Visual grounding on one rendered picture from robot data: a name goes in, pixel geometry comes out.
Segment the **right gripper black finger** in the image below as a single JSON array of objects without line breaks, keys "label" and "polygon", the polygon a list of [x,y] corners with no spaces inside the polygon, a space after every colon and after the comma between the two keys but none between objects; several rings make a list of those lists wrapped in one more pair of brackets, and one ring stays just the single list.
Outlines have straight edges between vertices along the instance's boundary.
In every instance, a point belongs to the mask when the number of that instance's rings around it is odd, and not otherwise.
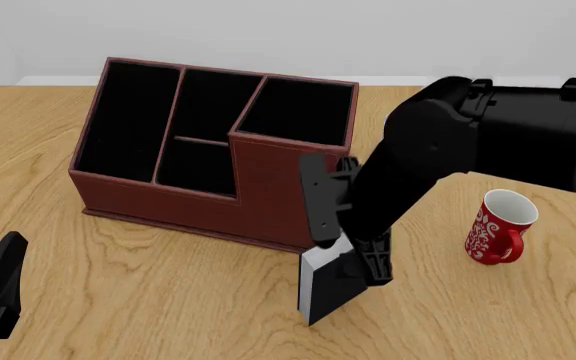
[{"label": "right gripper black finger", "polygon": [[391,230],[367,242],[359,242],[359,257],[368,287],[379,287],[393,280]]}]

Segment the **red-brown desk caddy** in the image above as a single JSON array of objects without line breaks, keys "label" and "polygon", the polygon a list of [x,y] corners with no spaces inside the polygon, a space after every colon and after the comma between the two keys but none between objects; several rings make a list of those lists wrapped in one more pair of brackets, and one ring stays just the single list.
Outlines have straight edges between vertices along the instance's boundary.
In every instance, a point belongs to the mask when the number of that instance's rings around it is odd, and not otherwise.
[{"label": "red-brown desk caddy", "polygon": [[105,62],[68,172],[89,215],[285,251],[313,245],[299,172],[350,152],[357,83]]}]

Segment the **black book with white pages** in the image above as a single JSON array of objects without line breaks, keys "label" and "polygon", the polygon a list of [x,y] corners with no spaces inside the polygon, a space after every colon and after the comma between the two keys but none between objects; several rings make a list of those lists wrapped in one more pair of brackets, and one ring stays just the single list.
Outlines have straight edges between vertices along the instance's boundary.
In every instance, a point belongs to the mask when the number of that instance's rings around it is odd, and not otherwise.
[{"label": "black book with white pages", "polygon": [[367,290],[358,256],[345,236],[331,248],[315,246],[300,255],[298,286],[297,308],[308,326]]}]

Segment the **red mug with white pattern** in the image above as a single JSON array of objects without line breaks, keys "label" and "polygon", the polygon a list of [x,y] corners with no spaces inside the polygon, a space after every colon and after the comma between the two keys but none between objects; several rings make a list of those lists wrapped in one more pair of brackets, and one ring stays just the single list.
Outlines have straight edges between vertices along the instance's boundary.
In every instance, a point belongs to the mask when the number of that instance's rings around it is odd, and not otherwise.
[{"label": "red mug with white pattern", "polygon": [[478,209],[464,248],[478,263],[513,263],[524,251],[522,236],[539,217],[534,203],[506,189],[488,191]]}]

